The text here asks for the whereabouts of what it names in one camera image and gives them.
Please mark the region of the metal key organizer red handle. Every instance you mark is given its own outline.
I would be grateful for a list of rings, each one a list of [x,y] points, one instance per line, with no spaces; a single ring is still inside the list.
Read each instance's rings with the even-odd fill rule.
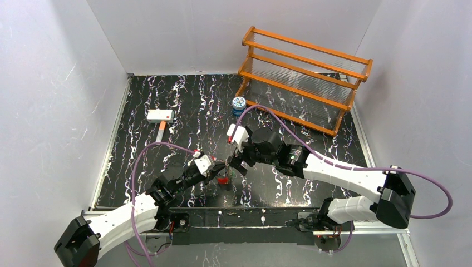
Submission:
[[[217,185],[226,191],[229,191],[232,188],[232,182],[235,177],[234,169],[228,164],[225,163],[224,167],[217,173],[216,181]]]

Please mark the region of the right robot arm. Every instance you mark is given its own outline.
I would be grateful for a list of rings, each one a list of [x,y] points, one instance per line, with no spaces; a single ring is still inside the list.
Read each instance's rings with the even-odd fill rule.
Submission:
[[[372,171],[342,161],[316,156],[301,145],[286,144],[269,128],[252,132],[230,125],[228,142],[235,146],[229,165],[242,175],[244,164],[272,165],[285,176],[322,181],[353,191],[346,199],[327,198],[317,214],[319,223],[341,225],[349,221],[377,220],[397,229],[408,227],[416,196],[408,176],[398,167]]]

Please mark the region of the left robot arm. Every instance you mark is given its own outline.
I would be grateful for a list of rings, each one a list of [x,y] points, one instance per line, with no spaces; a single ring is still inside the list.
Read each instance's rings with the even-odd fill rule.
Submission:
[[[95,266],[112,248],[143,232],[156,228],[169,217],[168,208],[176,195],[200,182],[217,176],[225,163],[192,162],[181,171],[168,169],[154,180],[135,203],[127,203],[90,219],[74,218],[57,243],[54,252],[63,266]]]

